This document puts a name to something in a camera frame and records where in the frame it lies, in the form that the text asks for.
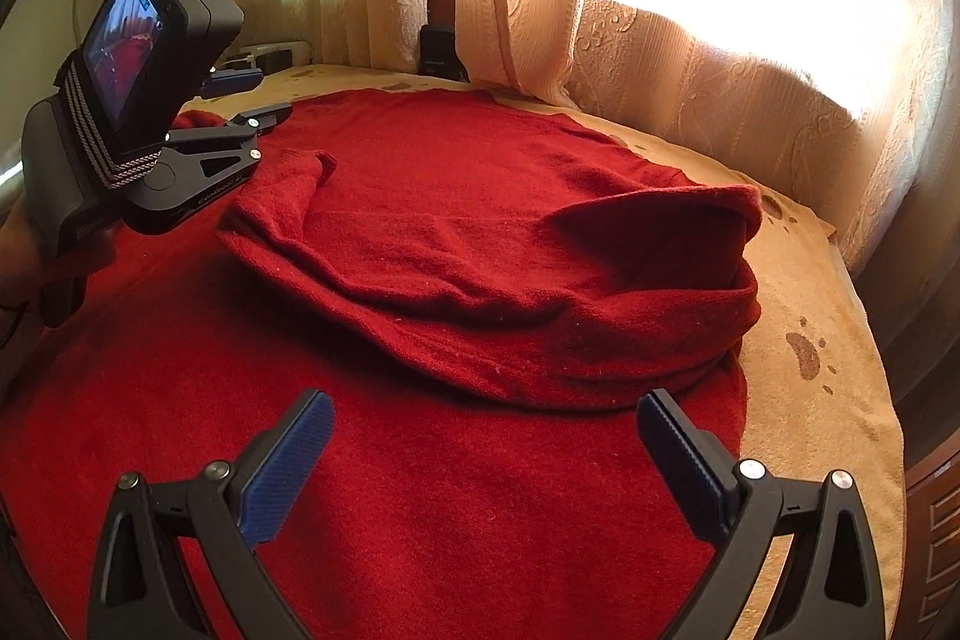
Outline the person's left hand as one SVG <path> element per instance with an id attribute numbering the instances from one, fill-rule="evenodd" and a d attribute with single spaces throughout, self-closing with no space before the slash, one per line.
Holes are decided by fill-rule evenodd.
<path id="1" fill-rule="evenodd" d="M 20 330 L 29 307 L 46 284 L 93 275 L 117 257 L 116 230 L 94 230 L 62 257 L 49 259 L 29 216 L 26 198 L 14 202 L 2 224 L 2 346 Z"/>

